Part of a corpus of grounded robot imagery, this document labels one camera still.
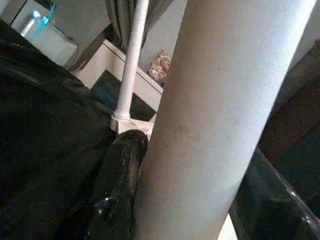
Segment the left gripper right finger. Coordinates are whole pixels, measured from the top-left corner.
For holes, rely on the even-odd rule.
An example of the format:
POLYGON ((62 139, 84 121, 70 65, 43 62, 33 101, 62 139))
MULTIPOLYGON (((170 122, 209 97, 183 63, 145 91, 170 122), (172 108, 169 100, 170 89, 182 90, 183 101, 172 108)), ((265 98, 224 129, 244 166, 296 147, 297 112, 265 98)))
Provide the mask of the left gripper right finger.
POLYGON ((320 220, 256 148, 229 215, 239 240, 318 240, 320 220))

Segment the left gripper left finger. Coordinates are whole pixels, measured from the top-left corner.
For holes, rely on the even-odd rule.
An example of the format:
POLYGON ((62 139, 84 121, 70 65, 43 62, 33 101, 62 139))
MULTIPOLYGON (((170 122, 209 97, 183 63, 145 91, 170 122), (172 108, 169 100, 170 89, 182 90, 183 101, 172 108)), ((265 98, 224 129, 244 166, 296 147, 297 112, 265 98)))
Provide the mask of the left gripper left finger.
POLYGON ((109 146, 85 209, 84 240, 130 240, 134 200, 149 140, 141 130, 119 134, 109 146))

